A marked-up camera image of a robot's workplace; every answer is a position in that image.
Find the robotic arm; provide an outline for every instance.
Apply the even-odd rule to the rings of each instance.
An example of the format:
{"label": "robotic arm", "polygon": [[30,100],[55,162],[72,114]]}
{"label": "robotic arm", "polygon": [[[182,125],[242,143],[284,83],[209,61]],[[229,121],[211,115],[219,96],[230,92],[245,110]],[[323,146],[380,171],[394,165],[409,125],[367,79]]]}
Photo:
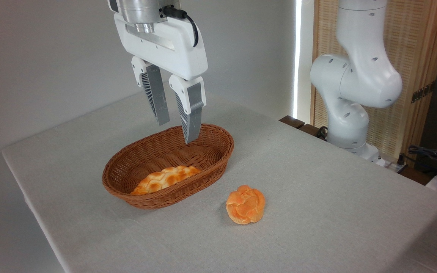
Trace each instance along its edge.
{"label": "robotic arm", "polygon": [[387,0],[339,0],[336,37],[348,56],[325,54],[311,67],[311,82],[328,112],[328,142],[369,161],[379,161],[366,143],[369,116],[362,105],[385,108],[402,91],[402,79],[384,48]]}
{"label": "robotic arm", "polygon": [[144,88],[159,125],[170,121],[160,68],[173,75],[185,142],[200,133],[206,105],[203,74],[208,69],[200,30],[179,0],[108,0],[121,43],[133,55],[137,85]]}

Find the metal hinge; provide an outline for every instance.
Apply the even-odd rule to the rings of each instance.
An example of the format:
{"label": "metal hinge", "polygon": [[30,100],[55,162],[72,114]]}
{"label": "metal hinge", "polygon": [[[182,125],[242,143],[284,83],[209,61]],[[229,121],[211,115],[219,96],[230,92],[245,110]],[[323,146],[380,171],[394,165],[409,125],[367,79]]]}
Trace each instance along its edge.
{"label": "metal hinge", "polygon": [[420,90],[412,93],[411,103],[413,104],[413,103],[417,102],[418,100],[425,97],[427,94],[434,91],[435,85],[436,85],[436,80],[433,81],[432,83],[426,85],[425,87],[421,88]]}

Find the orange bread bun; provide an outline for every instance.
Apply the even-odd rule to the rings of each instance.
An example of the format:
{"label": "orange bread bun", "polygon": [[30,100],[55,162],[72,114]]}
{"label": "orange bread bun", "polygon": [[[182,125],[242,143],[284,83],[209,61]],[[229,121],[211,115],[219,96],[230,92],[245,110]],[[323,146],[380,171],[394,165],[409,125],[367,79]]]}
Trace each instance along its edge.
{"label": "orange bread bun", "polygon": [[266,199],[259,190],[248,185],[230,193],[225,203],[230,219],[238,224],[256,223],[264,214]]}
{"label": "orange bread bun", "polygon": [[133,192],[130,193],[130,195],[141,195],[156,192],[163,188],[168,188],[171,185],[175,185],[176,183],[197,173],[200,173],[200,170],[194,166],[165,168],[162,171],[150,173],[146,178],[139,182],[137,187]]}

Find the brown woven basket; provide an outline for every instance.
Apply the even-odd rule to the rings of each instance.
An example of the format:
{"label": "brown woven basket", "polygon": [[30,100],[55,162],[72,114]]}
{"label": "brown woven basket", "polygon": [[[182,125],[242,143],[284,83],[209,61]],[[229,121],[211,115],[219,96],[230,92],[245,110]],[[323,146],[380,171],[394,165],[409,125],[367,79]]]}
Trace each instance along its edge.
{"label": "brown woven basket", "polygon": [[[181,126],[172,127],[122,148],[105,166],[102,183],[109,193],[132,206],[159,209],[215,183],[223,175],[232,150],[232,136],[219,126],[202,124],[199,137],[188,145]],[[157,192],[129,194],[148,174],[179,165],[194,166],[201,172]]]}

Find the white tablecloth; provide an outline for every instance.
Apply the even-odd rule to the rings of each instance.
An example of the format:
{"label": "white tablecloth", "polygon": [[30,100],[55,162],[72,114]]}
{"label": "white tablecloth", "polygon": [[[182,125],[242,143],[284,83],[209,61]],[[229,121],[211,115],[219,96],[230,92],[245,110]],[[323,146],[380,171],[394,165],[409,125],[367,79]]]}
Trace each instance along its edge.
{"label": "white tablecloth", "polygon": [[[168,93],[168,104],[174,105]],[[215,184],[141,210],[110,195],[102,170],[158,127],[144,93],[6,147],[3,155],[67,272],[437,272],[437,192],[297,129],[208,94],[203,122],[235,150]],[[258,223],[225,201],[248,184]]]}

